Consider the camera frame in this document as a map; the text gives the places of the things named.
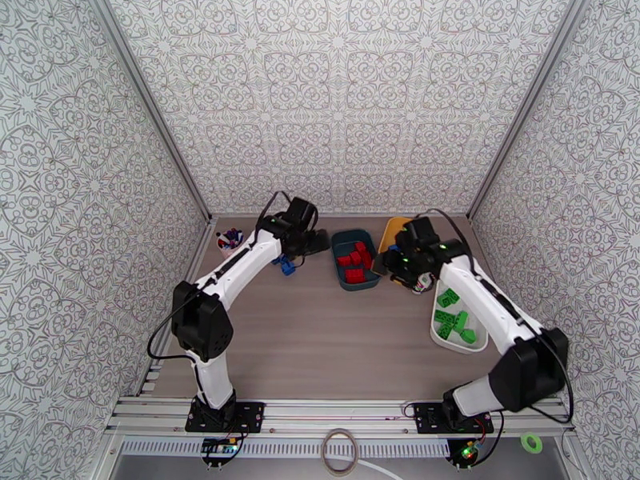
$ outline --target white tray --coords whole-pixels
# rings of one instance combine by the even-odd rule
[[[448,288],[446,286],[440,286],[440,281],[436,283],[434,308],[431,311],[430,332],[432,339],[440,346],[448,348],[449,350],[453,350],[454,352],[459,352],[460,354],[475,354],[477,352],[482,352],[489,344],[489,334],[486,332],[486,328],[482,326],[480,321],[469,311],[469,307],[461,299],[455,304],[449,305],[446,308],[441,307],[438,304],[438,296],[444,293],[447,289]],[[460,338],[460,334],[454,330],[451,331],[447,340],[443,340],[442,338],[440,338],[437,331],[440,329],[441,323],[435,321],[436,310],[456,315],[460,313],[460,311],[466,311],[467,313],[469,313],[469,316],[466,319],[465,328],[469,328],[470,330],[473,330],[475,332],[475,343],[469,344],[465,342],[462,338]]]

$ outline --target green block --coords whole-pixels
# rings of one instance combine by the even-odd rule
[[[449,323],[452,326],[455,324],[455,315],[450,313],[445,313],[444,311],[440,311],[440,310],[435,311],[434,319],[438,323]]]
[[[438,333],[438,336],[443,340],[447,340],[449,338],[449,335],[451,334],[452,329],[452,325],[450,325],[449,323],[443,323],[440,325],[440,328],[438,328],[438,331],[436,333]]]
[[[451,306],[452,304],[455,304],[459,300],[460,300],[460,296],[458,296],[454,292],[454,290],[448,289],[444,293],[440,294],[436,301],[438,301],[438,304],[441,307],[446,308],[447,306]]]
[[[461,333],[465,329],[466,319],[469,317],[469,313],[466,311],[460,311],[458,316],[455,317],[454,330]]]
[[[460,338],[472,345],[473,343],[475,343],[475,331],[469,330],[468,328],[466,330],[462,330],[462,332],[460,333]]]

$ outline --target teal bin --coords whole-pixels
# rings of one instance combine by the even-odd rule
[[[331,252],[334,255],[334,266],[336,273],[338,273],[338,282],[340,287],[346,291],[360,291],[363,289],[369,289],[378,284],[380,276],[374,274],[370,270],[365,270],[365,281],[359,284],[349,284],[345,281],[345,269],[354,269],[352,267],[341,267],[336,260],[338,257],[345,257],[355,250],[355,243],[362,242],[365,244],[366,249],[371,254],[371,258],[375,258],[378,252],[376,252],[374,243],[371,241],[369,232],[362,229],[345,230],[343,232],[337,232],[331,236]]]

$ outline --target patterned wallpaper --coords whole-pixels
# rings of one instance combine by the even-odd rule
[[[0,478],[84,478],[204,221],[86,0],[0,25]]]
[[[498,282],[569,336],[597,478],[640,478],[640,0],[593,0],[474,227]]]
[[[110,0],[213,212],[466,211],[568,0]]]

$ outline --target green tape roll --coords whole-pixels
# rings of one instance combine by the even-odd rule
[[[527,453],[538,454],[542,451],[542,440],[533,433],[524,433],[520,437],[520,444]]]

